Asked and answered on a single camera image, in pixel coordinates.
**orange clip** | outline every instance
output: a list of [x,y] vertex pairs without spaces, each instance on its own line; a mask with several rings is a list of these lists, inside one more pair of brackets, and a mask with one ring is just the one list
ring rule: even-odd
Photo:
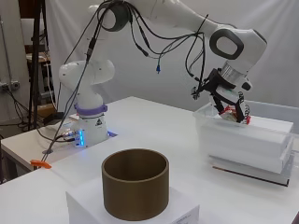
[[45,161],[35,161],[35,160],[31,160],[30,164],[32,166],[39,166],[39,167],[44,167],[45,169],[50,169],[52,168],[51,165],[49,165],[48,163],[46,163]]

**white plastic bin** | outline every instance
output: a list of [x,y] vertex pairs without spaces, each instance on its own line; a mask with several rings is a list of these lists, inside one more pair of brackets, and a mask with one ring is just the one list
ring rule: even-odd
[[280,174],[299,134],[299,108],[246,101],[250,125],[220,119],[211,104],[196,112],[200,148],[209,156]]

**cardboard tube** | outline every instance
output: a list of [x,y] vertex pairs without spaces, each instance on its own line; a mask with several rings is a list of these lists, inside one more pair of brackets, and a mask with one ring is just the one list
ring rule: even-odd
[[152,150],[129,149],[102,164],[104,206],[113,216],[141,221],[158,216],[168,205],[169,163]]

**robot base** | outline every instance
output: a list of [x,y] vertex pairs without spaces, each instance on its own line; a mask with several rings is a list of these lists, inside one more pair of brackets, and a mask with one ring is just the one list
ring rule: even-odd
[[80,116],[72,130],[78,130],[76,147],[92,147],[109,138],[104,113],[97,116]]

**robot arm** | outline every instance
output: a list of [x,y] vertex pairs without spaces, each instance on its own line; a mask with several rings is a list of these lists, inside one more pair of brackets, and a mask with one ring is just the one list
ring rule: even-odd
[[[107,14],[103,14],[104,29],[106,32],[118,32],[130,20],[128,6],[134,7],[142,17],[169,27],[181,27],[198,32],[202,24],[200,31],[209,39],[211,50],[227,61],[222,69],[214,69],[211,72],[199,91],[210,92],[211,103],[224,119],[249,123],[249,108],[244,103],[243,93],[235,90],[251,89],[247,79],[248,72],[260,60],[267,45],[258,32],[216,23],[197,14],[179,0],[110,0],[101,5],[101,8],[90,7],[90,11],[95,15],[96,12],[100,12],[100,9],[105,8]],[[87,61],[91,58],[92,52],[93,49],[89,48]],[[75,89],[84,64],[84,61],[74,62],[61,67],[60,80],[68,89],[72,91]],[[111,61],[101,60],[97,63],[91,60],[81,81],[77,111],[80,116],[79,128],[85,130],[84,135],[88,145],[94,145],[107,138],[103,117],[107,109],[103,108],[102,98],[92,91],[92,85],[108,81],[113,76],[114,66]],[[222,102],[235,108],[224,108]]]
[[[222,69],[214,69],[202,90],[209,91],[210,102],[220,116],[236,122],[249,123],[249,107],[244,103],[243,89],[252,88],[247,75],[262,57],[267,42],[255,30],[241,30],[233,25],[221,24],[199,15],[179,0],[129,0],[141,15],[150,21],[170,27],[181,27],[201,32],[209,39],[211,50],[227,59]],[[232,105],[224,108],[222,103]]]

